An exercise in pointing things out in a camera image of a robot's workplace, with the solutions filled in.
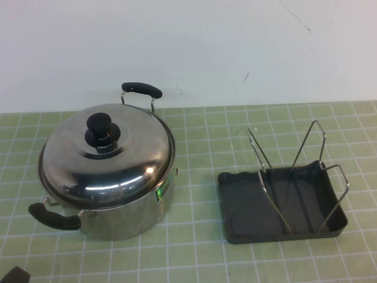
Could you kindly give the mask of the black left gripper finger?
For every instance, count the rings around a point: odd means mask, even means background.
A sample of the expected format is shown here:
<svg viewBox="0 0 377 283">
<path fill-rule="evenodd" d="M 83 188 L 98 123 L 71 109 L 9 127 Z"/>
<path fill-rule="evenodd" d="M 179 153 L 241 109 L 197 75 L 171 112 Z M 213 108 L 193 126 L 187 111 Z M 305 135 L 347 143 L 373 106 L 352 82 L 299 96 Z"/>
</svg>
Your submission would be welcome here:
<svg viewBox="0 0 377 283">
<path fill-rule="evenodd" d="M 5 283 L 29 283 L 30 273 L 15 266 L 5 275 Z"/>
</svg>

